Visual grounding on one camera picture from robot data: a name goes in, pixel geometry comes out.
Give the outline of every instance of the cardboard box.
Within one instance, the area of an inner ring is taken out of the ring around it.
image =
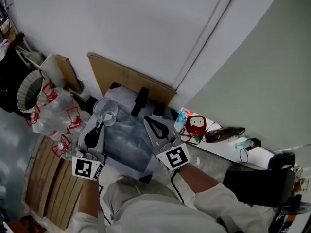
[[[73,71],[70,60],[67,57],[56,55],[56,61],[59,66],[59,69],[64,75],[65,80],[67,81],[68,86],[74,91],[80,91],[81,87],[78,83],[76,75]]]
[[[139,93],[145,87],[149,89],[149,99],[163,103],[166,106],[176,94],[176,91],[172,88],[128,67],[95,53],[88,53],[87,56],[103,96],[114,82],[136,93]]]

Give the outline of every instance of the glass cup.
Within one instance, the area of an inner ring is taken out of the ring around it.
[[[102,98],[94,105],[93,113],[99,122],[112,126],[117,119],[118,105],[113,100]]]

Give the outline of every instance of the table surface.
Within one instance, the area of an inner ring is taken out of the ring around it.
[[[221,126],[208,118],[205,118],[207,122],[207,129],[215,130],[221,128]],[[179,132],[183,125],[181,123],[175,123],[175,128]],[[183,141],[187,141],[189,138],[182,136]],[[242,164],[244,166],[253,168],[253,169],[267,169],[268,163],[270,158],[274,155],[267,149],[263,147],[257,147],[248,152],[248,162],[244,163],[240,159],[240,150],[235,149],[234,145],[238,142],[242,142],[247,140],[246,137],[232,137],[228,140],[218,142],[218,143],[206,143],[204,141],[201,141],[198,145],[196,145],[196,141],[194,138],[192,138],[189,143],[194,144],[196,147],[201,148],[205,151],[208,151],[210,153],[216,154],[222,158],[225,158],[227,160]]]

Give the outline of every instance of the plastic bottle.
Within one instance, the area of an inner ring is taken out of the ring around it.
[[[72,107],[79,107],[70,92],[62,88],[53,88],[51,83],[42,88],[43,93],[48,98],[49,110],[57,117],[67,118],[66,110]]]
[[[72,161],[72,157],[75,156],[78,151],[77,143],[78,139],[72,134],[62,134],[57,145],[52,147],[52,151],[57,157]]]
[[[238,142],[234,145],[234,147],[239,150],[239,149],[244,149],[244,148],[248,148],[248,147],[253,147],[255,145],[255,143],[252,140],[246,140],[243,142]]]
[[[71,134],[79,137],[86,123],[90,120],[91,115],[86,111],[80,111],[80,108],[75,106],[66,110],[66,123]]]
[[[26,122],[32,127],[33,132],[48,136],[58,141],[63,133],[67,132],[66,125],[46,107],[41,109],[36,105],[35,111],[26,118]]]

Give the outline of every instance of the wooden board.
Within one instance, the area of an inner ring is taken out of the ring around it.
[[[38,187],[39,187],[40,176],[42,174],[42,170],[43,170],[45,162],[49,156],[49,153],[51,152],[51,147],[52,147],[53,143],[54,143],[54,141],[48,138],[47,143],[41,145],[43,150],[40,152],[42,152],[42,153],[39,154],[37,156],[37,159],[36,159],[36,162],[38,162],[38,166],[36,167],[35,170],[32,170],[32,172],[34,172],[34,177],[33,177],[32,183],[30,184],[32,186],[32,188],[31,188],[30,198],[29,198],[27,204],[35,212],[36,212],[37,191],[38,191]]]
[[[48,205],[48,198],[50,197],[52,193],[52,184],[55,183],[56,178],[58,176],[58,171],[60,170],[60,167],[63,163],[62,158],[59,158],[54,155],[51,167],[49,169],[48,175],[45,179],[42,195],[41,195],[41,200],[39,204],[39,210],[38,210],[38,216],[44,217],[46,210],[47,210],[47,205]]]
[[[49,144],[47,144],[45,151],[48,151],[48,157],[46,158],[42,171],[39,172],[40,177],[37,180],[37,191],[35,194],[35,198],[33,199],[33,204],[32,204],[32,209],[35,212],[38,212],[39,210],[39,205],[40,205],[40,201],[41,201],[41,195],[42,195],[42,191],[43,191],[43,187],[44,187],[44,183],[45,180],[47,178],[48,172],[50,170],[52,161],[54,159],[54,153],[51,151],[51,148],[48,149]]]
[[[69,180],[68,185],[66,187],[66,190],[64,192],[64,196],[63,196],[62,202],[60,204],[60,207],[59,207],[59,210],[57,213],[56,222],[55,222],[56,225],[61,225],[61,223],[62,223],[62,219],[63,219],[64,213],[65,213],[65,209],[67,207],[69,198],[71,196],[73,187],[74,187],[77,179],[78,178],[76,176],[70,177],[70,180]]]
[[[116,82],[129,90],[139,93],[145,87],[149,89],[149,98],[168,105],[176,91],[128,67],[122,66],[94,53],[87,54],[99,88],[104,95]]]
[[[62,230],[66,230],[66,228],[69,225],[69,221],[70,221],[72,212],[74,210],[74,206],[79,198],[79,194],[81,192],[83,183],[84,183],[84,179],[78,178],[73,187],[67,206],[65,208],[65,212],[64,212],[61,224],[59,226]]]
[[[34,182],[35,182],[35,177],[36,177],[39,165],[40,165],[40,159],[42,159],[43,150],[45,149],[48,141],[49,141],[48,137],[44,137],[43,138],[43,140],[41,142],[41,145],[40,145],[40,147],[38,149],[38,153],[37,153],[37,156],[35,158],[35,162],[34,162],[34,165],[33,165],[33,168],[32,168],[32,171],[31,171],[31,174],[30,174],[30,177],[29,177],[29,180],[28,180],[28,186],[27,186],[25,202],[29,206],[32,203],[33,192],[34,192],[34,185],[35,185]]]
[[[49,200],[48,208],[47,208],[46,217],[48,219],[51,218],[52,210],[53,210],[53,207],[54,207],[54,204],[55,204],[55,200],[56,200],[56,196],[58,194],[59,187],[60,187],[60,185],[61,185],[61,183],[63,181],[64,175],[66,173],[66,170],[67,170],[69,164],[71,164],[70,161],[64,161],[62,166],[61,166],[61,168],[60,168],[60,171],[59,171],[59,173],[57,175],[57,178],[56,178],[53,190],[52,190],[52,194],[51,194],[51,197],[50,197],[50,200]]]
[[[52,210],[52,214],[51,214],[50,220],[54,224],[56,223],[58,211],[59,211],[59,208],[61,206],[64,193],[66,191],[67,185],[68,185],[69,180],[70,180],[71,177],[72,177],[72,165],[69,165],[67,170],[66,170],[66,173],[64,175],[64,178],[62,180],[62,183],[61,183],[61,185],[59,187],[59,190],[58,190],[58,193],[57,193],[57,196],[56,196],[56,200],[55,200],[55,203],[54,203],[54,207],[53,207],[53,210]]]
[[[64,75],[65,80],[67,81],[68,86],[75,91],[80,91],[81,87],[73,71],[70,60],[67,57],[58,54],[56,55],[56,61],[59,66],[59,69]]]

